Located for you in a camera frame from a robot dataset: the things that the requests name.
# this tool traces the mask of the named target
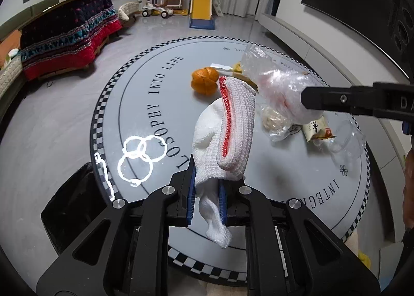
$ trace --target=television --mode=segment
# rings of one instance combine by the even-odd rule
[[[355,30],[414,80],[412,0],[302,0],[302,4]]]

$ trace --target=children's slide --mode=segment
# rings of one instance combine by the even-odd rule
[[[212,16],[212,0],[191,0],[190,13],[190,28],[215,29]]]

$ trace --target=yellow object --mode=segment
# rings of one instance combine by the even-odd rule
[[[211,0],[193,0],[192,18],[210,20]]]
[[[188,15],[188,9],[185,8],[183,10],[174,10],[174,14],[177,14],[177,15]]]
[[[233,72],[235,72],[235,73],[240,73],[240,74],[241,74],[242,70],[241,70],[240,61],[239,61],[239,62],[237,62],[237,63],[233,66]]]
[[[244,82],[246,82],[249,86],[251,86],[254,90],[257,91],[257,85],[251,80],[249,79],[247,76],[244,76],[242,74],[242,69],[240,66],[240,62],[237,62],[234,66],[233,66],[233,77],[242,80]]]
[[[358,251],[358,258],[361,260],[361,262],[362,262],[363,264],[365,264],[365,266],[366,266],[368,269],[371,269],[371,260],[370,260],[370,258],[368,257],[368,255],[365,255],[363,252]]]
[[[196,92],[203,95],[213,95],[217,91],[217,80],[219,73],[212,67],[197,69],[191,74],[193,80],[191,87]]]

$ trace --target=checkered table border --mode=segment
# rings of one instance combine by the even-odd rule
[[[104,149],[104,143],[102,139],[102,128],[103,128],[103,120],[104,120],[104,113],[105,113],[105,107],[109,98],[109,95],[114,88],[116,82],[119,80],[119,78],[122,76],[122,74],[136,61],[138,61],[140,58],[145,56],[146,54],[169,44],[174,44],[181,41],[188,41],[188,40],[196,40],[196,39],[223,39],[223,40],[232,40],[232,41],[239,41],[247,44],[253,44],[253,42],[242,40],[242,39],[235,39],[235,38],[228,38],[228,37],[220,37],[220,36],[196,36],[196,37],[186,37],[186,38],[180,38],[180,39],[174,39],[170,41],[163,42],[161,44],[155,45],[149,49],[146,49],[145,51],[141,52],[140,54],[134,56],[132,59],[130,59],[127,63],[125,63],[120,69],[117,70],[117,72],[111,77],[111,79],[108,81],[106,86],[104,87],[101,95],[99,96],[97,105],[95,107],[94,115],[92,118],[91,123],[91,158],[92,158],[92,165],[95,169],[95,174],[99,174],[99,181],[101,182],[103,189],[106,192],[106,196],[108,197],[107,202],[109,202],[109,197],[111,196],[110,189],[106,183],[105,176],[104,176],[104,169],[102,164],[96,164],[94,161],[94,154],[98,152],[101,156],[101,159],[106,161],[105,158],[105,149]],[[296,62],[300,66],[302,66],[304,69],[308,70],[310,73],[312,73],[315,77],[317,77],[323,84],[326,86],[329,86],[319,75],[316,73],[313,69],[308,68],[307,66],[303,65],[299,61],[292,59],[290,56],[281,53],[279,51],[276,51],[272,48],[266,47],[264,45],[257,44],[260,47],[265,48],[266,50],[273,51],[287,59],[290,59],[291,61]],[[357,121],[352,116],[353,121],[358,126]],[[364,213],[366,202],[368,200],[369,195],[369,187],[371,182],[371,167],[368,157],[368,150],[365,147],[365,157],[366,157],[366,163],[367,163],[367,184],[365,188],[365,195],[364,200],[362,202],[362,206],[359,209],[359,213],[357,215],[357,218],[352,223],[350,229],[345,233],[345,235],[342,237],[343,241],[346,241],[349,236],[351,236],[353,230],[357,227],[362,214]],[[113,191],[115,194],[115,199],[122,198],[121,193],[119,192],[112,175],[108,169],[108,179],[110,183],[112,184]],[[233,272],[229,270],[224,270],[217,267],[212,267],[207,264],[204,264],[202,262],[199,262],[197,260],[192,259],[191,257],[188,257],[184,255],[183,253],[180,253],[179,251],[175,250],[172,247],[168,247],[168,262],[171,264],[174,264],[177,268],[180,268],[180,270],[183,270],[186,274],[192,275],[198,279],[202,279],[204,281],[213,282],[216,284],[224,284],[224,285],[233,285],[233,286],[246,286],[247,283],[247,273],[241,273],[241,272]]]

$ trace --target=toy car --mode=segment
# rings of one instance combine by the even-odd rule
[[[161,17],[168,18],[170,15],[174,14],[174,11],[170,8],[163,8],[161,5],[154,5],[152,0],[146,0],[145,5],[142,6],[142,16],[149,17],[153,11],[158,11],[161,14]]]

